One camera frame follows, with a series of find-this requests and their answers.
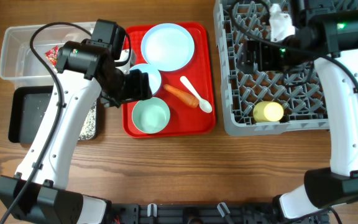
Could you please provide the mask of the red serving tray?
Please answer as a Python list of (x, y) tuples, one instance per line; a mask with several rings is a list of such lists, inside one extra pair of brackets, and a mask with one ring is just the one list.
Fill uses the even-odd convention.
[[(183, 68), (172, 72), (161, 71), (162, 83), (187, 92), (188, 89), (180, 81), (181, 76), (186, 76), (200, 96), (214, 105), (213, 76), (211, 74), (207, 31), (197, 22), (180, 22), (179, 25), (191, 34), (195, 43), (195, 52), (190, 62)], [(142, 133), (132, 122), (132, 112), (136, 103), (129, 103), (122, 106), (122, 126), (131, 137), (157, 138), (204, 134), (211, 131), (216, 125), (216, 113), (214, 111), (205, 113), (198, 107), (190, 108), (162, 88), (156, 92), (155, 96), (166, 102), (170, 108), (170, 121), (167, 127), (156, 134)]]

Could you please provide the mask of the light blue bowl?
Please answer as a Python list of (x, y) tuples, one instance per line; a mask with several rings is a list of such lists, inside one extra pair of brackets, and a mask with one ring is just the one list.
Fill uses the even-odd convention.
[(148, 63), (140, 63), (130, 68), (132, 70), (140, 70), (142, 73), (147, 73), (149, 76), (149, 87), (154, 96), (161, 87), (162, 76), (155, 66)]

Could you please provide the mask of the clear plastic bin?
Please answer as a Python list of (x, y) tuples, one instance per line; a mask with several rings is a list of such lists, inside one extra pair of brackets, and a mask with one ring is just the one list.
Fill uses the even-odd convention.
[[(5, 31), (0, 57), (0, 77), (12, 82), (16, 88), (23, 86), (50, 86), (53, 80), (46, 68), (32, 53), (29, 42), (40, 25), (15, 26)], [(48, 64), (45, 53), (68, 41), (81, 42), (90, 36), (66, 25), (56, 25), (42, 30), (34, 39), (34, 49)]]

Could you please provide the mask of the grey dishwasher rack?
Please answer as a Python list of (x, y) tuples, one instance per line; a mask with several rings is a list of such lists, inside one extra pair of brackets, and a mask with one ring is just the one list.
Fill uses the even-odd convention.
[[(214, 30), (221, 64), (224, 129), (231, 136), (281, 134), (287, 131), (328, 129), (323, 88), (310, 64), (288, 74), (261, 72), (255, 65), (243, 73), (237, 67), (247, 37), (232, 26), (224, 10), (229, 1), (216, 0)], [(252, 111), (261, 101), (275, 101), (284, 109), (280, 122), (258, 123)]]

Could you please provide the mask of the red snack wrapper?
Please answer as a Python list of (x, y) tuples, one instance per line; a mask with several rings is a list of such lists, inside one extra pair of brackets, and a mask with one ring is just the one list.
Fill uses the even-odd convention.
[(56, 45), (49, 51), (45, 52), (46, 59), (51, 63), (53, 67), (55, 67), (57, 64), (58, 51), (59, 46)]

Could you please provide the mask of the light blue plate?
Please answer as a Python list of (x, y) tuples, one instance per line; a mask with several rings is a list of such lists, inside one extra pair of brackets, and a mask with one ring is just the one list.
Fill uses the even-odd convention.
[(164, 23), (145, 33), (140, 49), (148, 64), (163, 72), (173, 72), (185, 67), (193, 58), (195, 41), (184, 27)]

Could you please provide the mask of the black waste tray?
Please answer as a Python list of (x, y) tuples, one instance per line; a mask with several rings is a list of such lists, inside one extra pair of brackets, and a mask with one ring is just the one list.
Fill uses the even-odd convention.
[[(13, 143), (32, 144), (48, 107), (52, 86), (25, 86), (13, 95), (8, 139)], [(97, 101), (97, 133), (99, 109)]]

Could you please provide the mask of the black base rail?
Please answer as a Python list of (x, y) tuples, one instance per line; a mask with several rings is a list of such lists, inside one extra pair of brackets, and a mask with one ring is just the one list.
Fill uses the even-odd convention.
[(325, 209), (300, 218), (282, 218), (270, 203), (244, 205), (112, 204), (103, 223), (112, 224), (265, 224), (329, 223)]

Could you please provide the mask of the white plastic spoon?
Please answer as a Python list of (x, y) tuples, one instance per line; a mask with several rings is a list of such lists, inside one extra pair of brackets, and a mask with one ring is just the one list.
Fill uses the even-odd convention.
[(180, 81), (182, 84), (196, 97), (196, 99), (199, 101), (200, 109), (205, 113), (211, 113), (213, 108), (209, 101), (203, 99), (198, 92), (195, 90), (194, 86), (191, 84), (189, 79), (187, 79), (186, 76), (181, 76)]

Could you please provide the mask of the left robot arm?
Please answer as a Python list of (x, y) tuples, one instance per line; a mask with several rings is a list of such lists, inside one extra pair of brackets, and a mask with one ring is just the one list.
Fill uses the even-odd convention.
[(115, 223), (109, 200), (67, 190), (71, 159), (94, 102), (106, 107), (152, 97), (149, 77), (122, 59), (130, 37), (98, 20), (81, 42), (68, 41), (49, 69), (54, 86), (36, 137), (13, 177), (0, 176), (5, 215), (31, 223)]

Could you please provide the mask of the white rice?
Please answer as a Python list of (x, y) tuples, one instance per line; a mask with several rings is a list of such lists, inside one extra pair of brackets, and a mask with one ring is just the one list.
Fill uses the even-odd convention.
[(79, 140), (91, 140), (95, 138), (97, 133), (97, 101), (95, 101), (89, 110), (83, 127), (80, 132)]

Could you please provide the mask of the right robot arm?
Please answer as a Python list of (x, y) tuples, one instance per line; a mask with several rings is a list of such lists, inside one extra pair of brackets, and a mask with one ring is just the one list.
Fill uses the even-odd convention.
[(290, 13), (267, 9), (271, 39), (251, 35), (254, 53), (243, 53), (240, 69), (284, 71), (312, 62), (324, 90), (331, 133), (328, 168), (309, 170), (303, 185), (274, 198), (275, 219), (291, 223), (358, 202), (358, 9), (337, 11), (332, 1), (291, 1)]

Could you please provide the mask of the orange carrot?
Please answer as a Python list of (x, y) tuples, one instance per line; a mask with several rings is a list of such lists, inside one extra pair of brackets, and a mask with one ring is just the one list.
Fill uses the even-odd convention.
[(190, 108), (196, 108), (199, 105), (199, 100), (195, 96), (187, 92), (179, 90), (169, 84), (164, 84), (163, 88), (169, 93), (176, 96), (179, 100), (181, 100), (184, 104), (186, 104)]

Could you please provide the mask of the yellow plastic cup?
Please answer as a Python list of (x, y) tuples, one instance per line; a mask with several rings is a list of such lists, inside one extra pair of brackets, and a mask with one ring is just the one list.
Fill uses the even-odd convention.
[(261, 101), (254, 106), (253, 117), (256, 122), (276, 122), (284, 116), (283, 106), (273, 101)]

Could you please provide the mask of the mint green bowl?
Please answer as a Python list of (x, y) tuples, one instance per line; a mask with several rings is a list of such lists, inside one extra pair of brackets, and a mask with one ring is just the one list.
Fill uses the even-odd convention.
[(132, 123), (142, 133), (156, 134), (164, 130), (170, 121), (170, 108), (162, 99), (138, 101), (132, 110)]

